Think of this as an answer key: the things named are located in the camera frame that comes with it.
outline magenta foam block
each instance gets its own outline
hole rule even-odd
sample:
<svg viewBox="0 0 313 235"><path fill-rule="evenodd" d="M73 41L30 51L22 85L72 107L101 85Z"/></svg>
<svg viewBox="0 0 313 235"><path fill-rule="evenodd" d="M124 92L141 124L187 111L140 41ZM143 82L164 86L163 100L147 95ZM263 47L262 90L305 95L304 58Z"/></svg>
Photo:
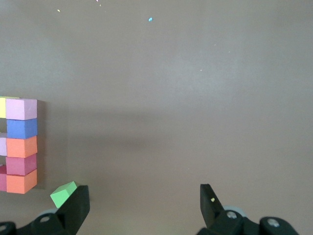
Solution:
<svg viewBox="0 0 313 235"><path fill-rule="evenodd" d="M0 156L6 155L6 133L0 133Z"/></svg>
<svg viewBox="0 0 313 235"><path fill-rule="evenodd" d="M0 191L6 192L6 166L0 165Z"/></svg>
<svg viewBox="0 0 313 235"><path fill-rule="evenodd" d="M37 118L36 99L6 99L6 119L29 120Z"/></svg>
<svg viewBox="0 0 313 235"><path fill-rule="evenodd" d="M27 158L6 157L6 173L8 175L27 175L37 169L36 154Z"/></svg>

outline brown table surface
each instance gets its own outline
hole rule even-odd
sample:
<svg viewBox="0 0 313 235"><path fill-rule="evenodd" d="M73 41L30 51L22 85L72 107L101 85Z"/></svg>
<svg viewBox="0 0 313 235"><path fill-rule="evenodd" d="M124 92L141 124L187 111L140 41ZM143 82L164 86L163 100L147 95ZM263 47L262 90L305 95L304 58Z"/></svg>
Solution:
<svg viewBox="0 0 313 235"><path fill-rule="evenodd" d="M39 183L0 192L0 221L30 222L77 181L91 198L79 235L194 235L210 183L253 221L311 235L312 12L304 0L1 0L0 94L40 102Z"/></svg>

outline orange foam block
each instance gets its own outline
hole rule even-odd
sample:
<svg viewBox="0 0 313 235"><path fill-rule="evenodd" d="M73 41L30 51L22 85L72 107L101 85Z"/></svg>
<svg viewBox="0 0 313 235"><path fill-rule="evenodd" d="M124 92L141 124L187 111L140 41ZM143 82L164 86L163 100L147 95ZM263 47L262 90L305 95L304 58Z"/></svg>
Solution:
<svg viewBox="0 0 313 235"><path fill-rule="evenodd" d="M37 170L25 176L6 175L6 191L25 194L37 184Z"/></svg>
<svg viewBox="0 0 313 235"><path fill-rule="evenodd" d="M7 156L11 158L27 158L37 153L37 136L28 139L6 139Z"/></svg>

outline metal screw head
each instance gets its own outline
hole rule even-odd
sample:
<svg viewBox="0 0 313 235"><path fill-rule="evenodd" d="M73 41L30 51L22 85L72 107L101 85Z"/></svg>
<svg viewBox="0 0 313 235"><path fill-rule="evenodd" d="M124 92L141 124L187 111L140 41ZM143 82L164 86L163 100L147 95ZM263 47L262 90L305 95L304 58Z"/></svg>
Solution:
<svg viewBox="0 0 313 235"><path fill-rule="evenodd" d="M230 218L230 219L237 219L237 215L233 211L232 212L231 211L227 212L227 217Z"/></svg>
<svg viewBox="0 0 313 235"><path fill-rule="evenodd" d="M49 216L45 216L45 217L42 217L42 218L40 219L40 222L41 222L41 223L45 223L45 222L47 222L47 221L49 221L49 220L50 220Z"/></svg>
<svg viewBox="0 0 313 235"><path fill-rule="evenodd" d="M280 226L276 219L268 219L268 224L275 227L275 228Z"/></svg>
<svg viewBox="0 0 313 235"><path fill-rule="evenodd" d="M0 232L5 231L6 230L6 225L1 225L0 226Z"/></svg>

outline foam block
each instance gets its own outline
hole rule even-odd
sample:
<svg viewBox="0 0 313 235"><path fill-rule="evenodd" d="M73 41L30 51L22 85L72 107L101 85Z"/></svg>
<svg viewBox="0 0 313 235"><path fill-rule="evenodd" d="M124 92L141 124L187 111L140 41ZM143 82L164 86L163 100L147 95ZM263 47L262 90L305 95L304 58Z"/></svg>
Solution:
<svg viewBox="0 0 313 235"><path fill-rule="evenodd" d="M17 97L0 96L0 118L6 118L6 99L15 99Z"/></svg>
<svg viewBox="0 0 313 235"><path fill-rule="evenodd" d="M37 169L36 154L27 158L6 157L6 173L8 175L27 175Z"/></svg>
<svg viewBox="0 0 313 235"><path fill-rule="evenodd" d="M36 136L37 119L30 120L11 120L7 119L7 137L12 139L28 139Z"/></svg>
<svg viewBox="0 0 313 235"><path fill-rule="evenodd" d="M0 191L6 191L6 166L0 165Z"/></svg>
<svg viewBox="0 0 313 235"><path fill-rule="evenodd" d="M29 120L37 118L36 99L6 99L6 119Z"/></svg>
<svg viewBox="0 0 313 235"><path fill-rule="evenodd" d="M0 133L0 156L6 156L6 133Z"/></svg>
<svg viewBox="0 0 313 235"><path fill-rule="evenodd" d="M37 170L25 176L6 175L6 191L25 194L37 184Z"/></svg>
<svg viewBox="0 0 313 235"><path fill-rule="evenodd" d="M7 156L12 158L26 158L37 153L37 136L22 139L6 139Z"/></svg>
<svg viewBox="0 0 313 235"><path fill-rule="evenodd" d="M58 187L51 195L55 206L57 208L60 208L61 205L74 193L74 191L77 189L77 185L74 181L62 185Z"/></svg>

